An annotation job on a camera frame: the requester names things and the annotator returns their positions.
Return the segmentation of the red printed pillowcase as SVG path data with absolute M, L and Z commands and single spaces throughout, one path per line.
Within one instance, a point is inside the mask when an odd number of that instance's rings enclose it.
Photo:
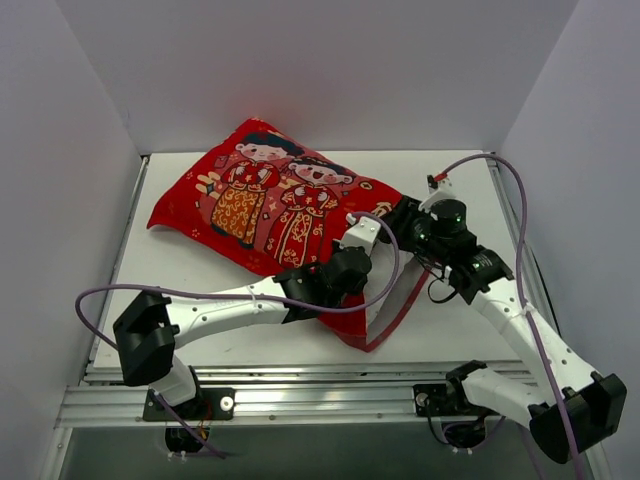
M 348 214 L 383 217 L 401 199 L 250 118 L 160 197 L 147 226 L 176 230 L 266 277 L 327 261 Z

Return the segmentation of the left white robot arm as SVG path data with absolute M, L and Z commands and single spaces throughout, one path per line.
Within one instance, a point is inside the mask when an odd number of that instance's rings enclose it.
M 326 263 L 311 263 L 215 298 L 173 299 L 140 292 L 113 325 L 124 384 L 149 386 L 179 419 L 194 417 L 202 395 L 192 370 L 175 351 L 202 338 L 254 325 L 281 325 L 338 308 L 362 288 L 372 263 L 361 247 L 347 247 Z

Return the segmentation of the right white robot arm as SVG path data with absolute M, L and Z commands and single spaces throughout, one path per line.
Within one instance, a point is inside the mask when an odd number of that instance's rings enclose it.
M 501 335 L 535 380 L 507 378 L 472 360 L 445 376 L 444 400 L 455 412 L 487 409 L 525 427 L 551 460 L 565 464 L 617 432 L 627 388 L 581 359 L 531 304 L 522 304 L 516 277 L 466 225 L 466 205 L 436 201 L 428 209 L 403 197 L 385 223 L 399 247 L 426 267 Z

